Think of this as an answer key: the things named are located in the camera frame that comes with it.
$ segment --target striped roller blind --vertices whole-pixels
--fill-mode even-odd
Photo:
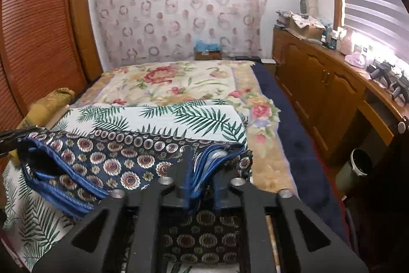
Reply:
[[[344,25],[380,41],[409,61],[409,14],[401,0],[345,0]]]

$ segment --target palm leaf print fabric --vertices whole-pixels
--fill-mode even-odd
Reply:
[[[198,118],[205,120],[204,128],[190,126],[190,122],[196,122]],[[202,140],[235,141],[247,146],[242,118],[232,106],[217,99],[188,101],[169,105],[166,109],[148,105],[98,103],[68,110],[52,130],[87,136],[100,126],[108,128],[108,133],[140,131]],[[31,270],[38,259],[72,228],[74,222],[31,190],[21,169],[9,163],[3,177],[8,198],[4,229],[16,254]]]

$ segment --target louvered wardrobe door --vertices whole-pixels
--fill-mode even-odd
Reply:
[[[68,0],[3,0],[2,26],[2,59],[23,112],[54,89],[85,89]]]
[[[0,63],[0,132],[16,128],[22,118]]]

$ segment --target black metal frame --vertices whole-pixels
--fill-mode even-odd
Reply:
[[[114,190],[91,213],[55,244],[34,266],[32,273],[102,273],[111,241],[124,208],[138,212],[132,237],[127,273],[156,273],[159,217],[162,208],[183,208],[187,164],[169,169],[169,177],[155,179],[143,191],[128,195]],[[364,273],[365,264],[325,223],[289,190],[278,194],[257,189],[237,177],[237,171],[222,168],[212,179],[218,194],[218,210],[241,209],[245,224],[242,273],[276,273],[265,216],[270,215],[279,249],[282,272]],[[78,245],[78,238],[104,215],[105,223],[94,235],[92,249]]]

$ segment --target yellow pillow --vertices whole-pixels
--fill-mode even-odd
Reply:
[[[52,91],[47,96],[34,102],[27,113],[27,116],[20,122],[18,129],[29,128],[30,126],[46,126],[55,114],[72,101],[75,93],[69,88],[59,88]],[[15,166],[20,165],[17,150],[9,152],[9,158]]]

